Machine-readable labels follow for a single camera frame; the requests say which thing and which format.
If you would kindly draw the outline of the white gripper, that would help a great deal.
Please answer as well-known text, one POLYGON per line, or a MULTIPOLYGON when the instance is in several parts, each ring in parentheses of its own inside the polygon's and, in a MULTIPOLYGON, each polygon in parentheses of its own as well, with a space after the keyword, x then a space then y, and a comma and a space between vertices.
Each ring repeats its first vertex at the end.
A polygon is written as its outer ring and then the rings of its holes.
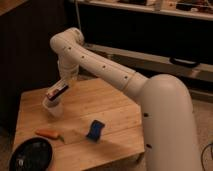
POLYGON ((60 68, 59 74, 61 80, 56 82, 52 87, 50 87, 46 96, 49 100, 56 99, 59 95, 61 95, 66 90, 66 84, 74 84, 77 81, 79 72, 79 67, 76 66, 74 68, 60 68))

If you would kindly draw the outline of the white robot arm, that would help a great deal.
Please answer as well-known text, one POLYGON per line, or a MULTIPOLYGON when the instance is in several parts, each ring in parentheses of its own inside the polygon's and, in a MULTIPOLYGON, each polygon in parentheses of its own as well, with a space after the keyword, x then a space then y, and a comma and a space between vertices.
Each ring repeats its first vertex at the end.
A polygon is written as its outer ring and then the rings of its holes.
POLYGON ((147 78, 83 47, 84 36, 69 28, 50 39, 63 81, 83 67, 141 107, 147 171, 202 171, 196 123, 189 90, 178 78, 147 78))

